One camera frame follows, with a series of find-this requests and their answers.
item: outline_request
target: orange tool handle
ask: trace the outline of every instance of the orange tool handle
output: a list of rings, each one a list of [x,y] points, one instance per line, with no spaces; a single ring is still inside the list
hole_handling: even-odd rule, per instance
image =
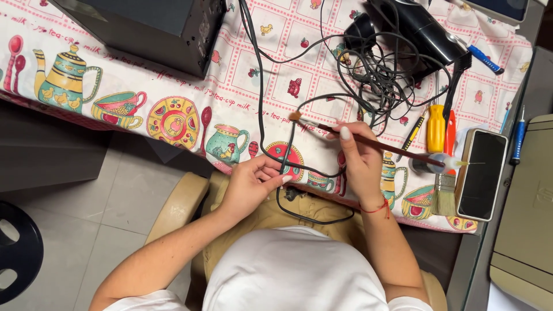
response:
[[[444,153],[449,154],[450,157],[453,157],[453,144],[455,144],[455,131],[457,128],[456,123],[455,113],[451,110],[450,119],[447,124],[446,136],[444,139]],[[455,170],[452,169],[447,173],[455,175]]]
[[[444,151],[446,122],[442,116],[443,105],[431,105],[429,107],[430,118],[426,129],[426,144],[428,152],[436,153]]]

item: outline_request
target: black stool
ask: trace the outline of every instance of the black stool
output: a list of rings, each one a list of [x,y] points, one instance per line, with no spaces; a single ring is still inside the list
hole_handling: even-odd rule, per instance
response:
[[[0,304],[4,304],[34,281],[42,265],[44,245],[34,221],[17,206],[0,201],[0,219],[9,221],[19,232],[19,240],[14,242],[0,230],[0,272],[12,269],[17,273],[8,288],[0,289]]]

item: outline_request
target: blue screwdriver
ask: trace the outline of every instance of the blue screwdriver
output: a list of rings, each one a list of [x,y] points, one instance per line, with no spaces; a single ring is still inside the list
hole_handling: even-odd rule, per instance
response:
[[[486,66],[488,66],[488,68],[490,68],[495,73],[496,76],[505,72],[505,69],[499,67],[494,62],[489,60],[488,57],[482,51],[480,51],[480,49],[478,49],[476,46],[466,43],[465,41],[463,41],[463,39],[459,38],[458,36],[455,36],[455,39],[457,39],[459,43],[464,45],[467,48],[467,50],[469,50],[472,53],[472,55],[476,57],[476,59],[478,59],[479,61],[483,62]]]
[[[522,115],[515,131],[515,150],[510,161],[511,165],[520,164],[520,149],[522,148],[522,140],[524,139],[524,106],[522,106]]]

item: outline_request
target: red string bracelet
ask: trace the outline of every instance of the red string bracelet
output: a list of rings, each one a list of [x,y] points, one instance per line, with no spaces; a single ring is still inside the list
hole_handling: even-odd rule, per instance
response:
[[[386,212],[386,218],[387,219],[390,219],[390,205],[388,204],[388,200],[386,199],[386,197],[384,195],[382,195],[382,197],[384,198],[384,204],[382,204],[382,206],[378,209],[378,210],[374,210],[374,211],[365,211],[364,209],[361,208],[361,205],[359,205],[359,209],[361,209],[362,211],[366,212],[367,214],[371,214],[371,213],[374,213],[374,212],[377,212],[383,208],[386,208],[387,212]]]

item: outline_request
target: printed tablecloth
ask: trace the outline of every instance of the printed tablecloth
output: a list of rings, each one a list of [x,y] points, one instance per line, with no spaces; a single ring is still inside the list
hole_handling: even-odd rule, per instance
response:
[[[277,60],[290,59],[321,38],[321,0],[248,3],[259,46]],[[4,71],[0,93],[19,105],[89,128],[126,129],[188,149],[225,173],[233,163],[261,153],[257,117],[262,113],[263,148],[281,157],[292,127],[289,113],[314,96],[345,91],[332,56],[343,49],[342,41],[332,38],[331,51],[318,45],[286,64],[264,58],[264,106],[258,111],[257,61],[244,33],[238,1],[227,0],[227,4],[208,76],[201,80],[101,45],[47,0],[0,0],[0,69]],[[322,7],[325,35],[343,33],[365,11],[363,4],[363,0],[326,0]],[[505,68],[503,75],[495,76],[474,59],[459,83],[453,106],[457,130],[485,124],[499,131],[528,68],[531,45],[514,34],[513,27],[462,2],[433,0],[429,11],[448,31]],[[431,77],[417,84],[415,102],[430,98],[436,87],[445,87],[444,81],[445,74],[439,85]],[[380,140],[401,147],[421,109],[389,122]],[[399,117],[405,111],[403,105],[392,115]],[[356,121],[362,112],[351,99],[327,98],[307,105],[303,113],[334,124],[336,119]],[[413,152],[426,149],[425,125],[410,147]],[[345,160],[339,143],[324,139],[325,134],[298,127],[288,159],[336,173]],[[382,189],[398,222],[442,231],[476,230],[475,221],[431,214],[428,206],[435,176],[416,174],[408,168],[407,158],[396,162],[396,157],[385,153]],[[344,176],[329,179],[297,168],[287,173],[299,188],[357,205]]]

